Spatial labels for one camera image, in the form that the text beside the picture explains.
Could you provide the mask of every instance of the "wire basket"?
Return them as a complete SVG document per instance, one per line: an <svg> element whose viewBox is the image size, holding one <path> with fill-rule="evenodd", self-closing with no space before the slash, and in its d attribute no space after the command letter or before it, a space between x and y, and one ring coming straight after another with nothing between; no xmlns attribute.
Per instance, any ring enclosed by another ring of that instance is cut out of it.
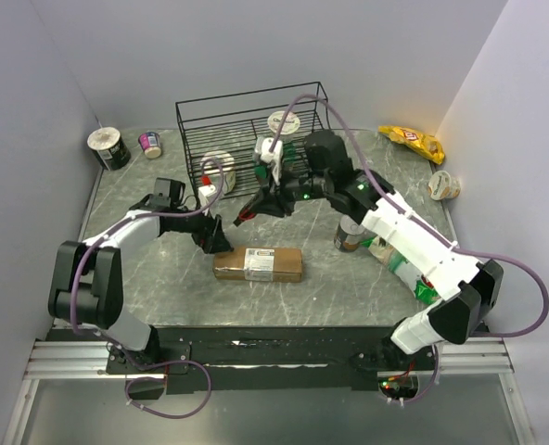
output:
<svg viewBox="0 0 549 445"><path fill-rule="evenodd" d="M253 160L256 140L259 136L274 135L268 117L274 111L284 110L302 93L328 100L322 84L311 82L176 102L186 168L195 194L202 186L200 163L205 155L216 150L229 153L235 164L236 185L223 199L254 194L259 188ZM301 100L293 112L300 118L300 128L284 141L283 167L301 174L307 169L305 136L324 128L319 112L324 113L327 128L330 122L327 109L315 100ZM285 150L287 146L293 147L291 155Z"/></svg>

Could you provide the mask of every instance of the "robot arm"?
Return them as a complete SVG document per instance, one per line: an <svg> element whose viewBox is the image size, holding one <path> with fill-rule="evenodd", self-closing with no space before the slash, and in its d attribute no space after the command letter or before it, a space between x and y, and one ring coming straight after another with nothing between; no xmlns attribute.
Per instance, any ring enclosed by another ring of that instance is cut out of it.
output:
<svg viewBox="0 0 549 445"><path fill-rule="evenodd" d="M89 324L112 337L130 351L138 353L139 362L155 362L160 354L157 330L123 307L122 257L134 252L165 232L192 235L195 244L204 253L212 254L233 250L223 233L219 215L208 212L182 218L174 213L187 213L182 197L185 185L179 181L158 178L153 194L133 205L123 220L130 220L120 230L109 235L109 229L85 239L82 243L67 241L57 252L52 286L48 299L50 315L70 319L70 293L77 266L87 247L100 237L106 238L85 264L78 289L77 321ZM152 216L133 219L135 215Z"/></svg>
<svg viewBox="0 0 549 445"><path fill-rule="evenodd" d="M352 167L342 139L333 132L320 131L307 136L306 156L308 173L298 177L283 169L278 183L275 178L263 182L239 212L235 224L240 225L259 213L290 216L297 201L327 199L333 209L349 215L400 251L440 296L439 301L425 310L398 322L373 354L374 359L385 363L410 362L408 356L439 341L464 343L495 304L503 277L501 266L495 261L482 263L458 254L453 251L455 244L445 247L415 223L414 218L423 220L402 195L371 172L382 189L406 210L399 213L370 186L362 170Z"/></svg>

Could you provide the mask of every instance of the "gray marble tabletop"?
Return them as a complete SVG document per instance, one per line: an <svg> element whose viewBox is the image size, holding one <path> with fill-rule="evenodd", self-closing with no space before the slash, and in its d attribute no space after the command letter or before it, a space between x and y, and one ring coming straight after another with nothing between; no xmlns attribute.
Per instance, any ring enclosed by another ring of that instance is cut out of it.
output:
<svg viewBox="0 0 549 445"><path fill-rule="evenodd" d="M136 140L143 131L122 131L133 158L121 170L102 175L85 236L118 221L152 192L156 177L178 179L189 187L179 133L160 131L163 155L150 160ZM423 218L452 238L442 205L428 197L429 163L375 132L356 135L370 167L390 181ZM347 148L353 152L349 142ZM325 200L298 203L290 218L259 215L234 227L233 220L247 200L221 201L212 213L223 216L225 234L234 246L301 248L301 283L217 280L211 255L204 255L190 235L168 233L124 261L126 307L154 325L390 325L424 308L365 248L352 253L334 248L340 215Z"/></svg>

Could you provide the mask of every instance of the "white container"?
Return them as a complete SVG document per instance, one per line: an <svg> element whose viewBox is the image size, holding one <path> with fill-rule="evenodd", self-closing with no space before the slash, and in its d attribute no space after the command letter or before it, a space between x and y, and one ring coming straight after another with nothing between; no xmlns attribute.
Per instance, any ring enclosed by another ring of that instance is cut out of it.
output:
<svg viewBox="0 0 549 445"><path fill-rule="evenodd" d="M273 134L276 133L278 127L281 125L281 120L284 113L285 111L275 111L268 117L268 128L271 129L271 132L273 132ZM285 123L283 124L283 129L281 130L281 140L283 142L286 142L292 139L292 134L294 134L300 128L300 125L300 118L298 118L295 113L290 112L287 115Z"/></svg>
<svg viewBox="0 0 549 445"><path fill-rule="evenodd" d="M216 158L223 167L223 173L225 177L225 182L223 184L223 193L227 194L231 192L236 186L236 163L234 157L226 151L214 150L206 153L202 157L202 161L200 163L202 164L202 162L210 158ZM221 182L219 169L214 168L210 162L207 162L203 176L207 176L211 181L211 184L219 188L219 183Z"/></svg>
<svg viewBox="0 0 549 445"><path fill-rule="evenodd" d="M451 176L445 170L439 170L433 173L429 179L427 191L431 199L441 201L447 197L457 197L460 195L460 181Z"/></svg>

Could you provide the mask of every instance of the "brown package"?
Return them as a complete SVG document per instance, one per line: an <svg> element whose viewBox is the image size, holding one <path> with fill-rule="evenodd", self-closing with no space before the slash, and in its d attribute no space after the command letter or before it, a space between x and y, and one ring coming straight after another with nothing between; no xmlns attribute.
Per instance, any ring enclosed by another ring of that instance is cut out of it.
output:
<svg viewBox="0 0 549 445"><path fill-rule="evenodd" d="M221 280L298 283L303 264L299 248L236 248L218 253L212 271Z"/></svg>

